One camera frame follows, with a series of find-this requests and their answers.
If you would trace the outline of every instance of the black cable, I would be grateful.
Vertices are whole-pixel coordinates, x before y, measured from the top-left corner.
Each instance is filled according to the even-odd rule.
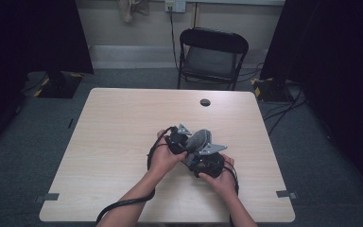
[[[193,24],[193,27],[196,27],[196,21],[197,21],[197,6],[198,6],[198,3],[196,2],[196,8],[194,9],[194,24]]]
[[[298,105],[294,106],[294,107],[293,107],[293,108],[291,108],[291,109],[295,109],[295,108],[297,108],[297,107],[299,107],[299,106],[302,106],[305,102],[306,102],[306,99],[305,99],[303,102],[301,102],[300,104],[298,104]],[[283,114],[286,110],[280,111],[280,112],[278,112],[278,113],[274,113],[274,114],[272,114],[272,115],[270,115],[270,116],[268,116],[268,117],[264,117],[264,118],[263,118],[263,120],[264,120],[264,121],[266,121],[266,120],[268,120],[268,119],[270,119],[270,118],[272,118],[272,117],[274,117],[274,116],[277,116],[277,115]]]
[[[231,163],[229,163],[228,161],[225,161],[225,163],[229,164],[232,167],[233,173],[234,173],[234,179],[235,179],[236,182],[238,182],[238,180],[237,180],[238,179],[237,178],[237,171],[235,170],[234,166]]]
[[[126,201],[119,201],[119,202],[116,202],[114,204],[111,204],[111,205],[105,207],[105,209],[103,209],[101,211],[101,213],[99,213],[98,217],[96,218],[96,223],[95,224],[98,224],[99,221],[102,220],[104,215],[106,213],[108,213],[109,211],[111,211],[112,209],[114,209],[114,208],[117,208],[117,207],[120,207],[120,206],[125,206],[125,205],[131,205],[131,204],[135,204],[135,203],[140,203],[140,202],[145,202],[145,201],[150,201],[154,196],[155,196],[155,188],[146,197],[138,198],[138,199],[132,199],[132,200],[126,200]]]
[[[173,57],[175,58],[176,69],[179,71],[178,61],[176,60],[176,45],[175,45],[175,33],[173,32],[173,8],[168,7],[169,17],[170,17],[170,25],[172,27],[172,46],[173,46]]]
[[[261,64],[264,64],[264,63],[263,63],[263,62],[260,62],[260,63],[258,63],[258,64],[255,66],[255,70],[254,70],[254,71],[249,72],[249,73],[245,73],[245,74],[239,74],[238,76],[245,76],[245,75],[253,74],[253,73],[256,75],[258,72],[260,72],[260,71],[262,70],[262,68],[260,68],[260,67],[259,67]]]
[[[228,168],[228,167],[223,167],[224,169],[226,169],[227,171],[229,171],[231,174],[232,174],[232,176],[234,177],[234,190],[235,190],[235,193],[237,193],[237,195],[238,195],[238,189],[239,189],[239,186],[238,186],[238,180],[237,180],[237,174],[236,174],[236,172],[235,172],[235,169],[234,169],[234,167],[232,166],[232,169],[234,170],[231,170],[230,168]]]
[[[278,106],[287,106],[288,104],[290,104],[290,102],[270,102],[270,101],[262,101],[259,100],[257,101],[258,104],[268,104],[268,105],[278,105]]]
[[[272,108],[270,110],[267,111],[267,113],[263,116],[263,118],[267,118],[268,114],[270,114],[272,111],[276,110],[276,109],[279,109],[279,108],[282,108],[282,107],[285,107],[285,106],[288,106],[290,103],[286,103],[286,104],[283,104],[283,105],[280,105],[278,107],[275,107],[275,108]]]
[[[270,129],[270,131],[268,132],[268,136],[270,136],[273,132],[273,130],[276,128],[276,126],[279,124],[279,122],[282,120],[282,118],[285,116],[285,114],[287,114],[287,112],[289,112],[290,110],[292,110],[294,107],[294,104],[296,104],[296,102],[299,100],[300,95],[302,94],[303,88],[300,89],[299,94],[297,95],[297,97],[294,99],[294,101],[291,103],[291,105],[284,111],[277,113],[277,114],[281,114],[281,116],[279,117],[279,119],[276,121],[275,124],[273,124],[272,128]]]
[[[151,159],[152,159],[152,156],[154,155],[154,152],[155,152],[155,149],[158,147],[158,146],[161,146],[161,145],[158,145],[158,143],[161,141],[161,139],[164,137],[165,134],[167,134],[167,132],[171,129],[175,128],[174,127],[169,127],[167,128],[165,131],[163,131],[161,133],[160,136],[158,136],[158,139],[155,141],[154,145],[152,146],[152,148],[149,150],[149,154],[148,154],[148,158],[147,158],[147,169],[149,169],[151,167]]]

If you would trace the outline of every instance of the table surface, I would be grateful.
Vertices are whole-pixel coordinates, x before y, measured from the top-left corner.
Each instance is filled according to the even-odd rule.
[[[203,107],[207,98],[211,105]],[[290,222],[289,197],[256,99],[249,92],[95,88],[91,91],[45,201],[42,221],[95,221],[147,171],[156,133],[183,123],[212,132],[235,159],[239,198],[257,222]],[[140,222],[228,222],[212,187],[177,164],[156,187]]]

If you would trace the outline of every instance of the forearm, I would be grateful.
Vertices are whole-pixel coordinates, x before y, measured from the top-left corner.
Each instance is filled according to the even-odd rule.
[[[252,219],[249,212],[244,207],[237,194],[232,193],[226,197],[223,197],[226,206],[231,213],[232,221],[235,227],[257,227],[258,225]]]
[[[132,200],[145,197],[152,192],[162,176],[147,172],[129,192],[127,192],[120,201]],[[135,226],[141,212],[146,205],[145,202],[135,203],[131,205],[117,207],[109,211],[104,218],[99,221],[98,227],[112,226]]]

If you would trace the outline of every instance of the wall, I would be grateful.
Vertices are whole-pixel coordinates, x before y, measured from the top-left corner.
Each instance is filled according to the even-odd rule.
[[[93,46],[93,62],[117,59],[116,62],[126,63],[126,58],[135,61],[135,56],[123,56],[123,59],[114,56],[113,52],[119,52],[120,48],[120,52],[132,52],[137,56],[142,55],[141,51],[153,51],[158,54],[156,58],[164,56],[159,61],[171,64],[171,24],[169,14],[164,11],[164,1],[149,1],[149,15],[133,13],[130,23],[123,22],[117,1],[78,0],[77,4],[87,43]],[[251,64],[256,64],[265,58],[282,7],[278,3],[272,6],[187,2],[185,13],[173,13],[176,48],[179,49],[181,32],[195,23],[196,26],[228,30],[245,37],[250,44]]]

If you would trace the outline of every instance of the controller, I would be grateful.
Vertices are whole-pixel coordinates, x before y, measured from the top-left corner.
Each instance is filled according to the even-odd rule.
[[[183,125],[171,127],[170,135],[164,139],[174,154],[187,151],[187,157],[182,161],[190,171],[198,178],[203,172],[216,178],[222,172],[225,159],[218,152],[226,149],[226,146],[211,143],[211,132],[207,130],[192,133]]]

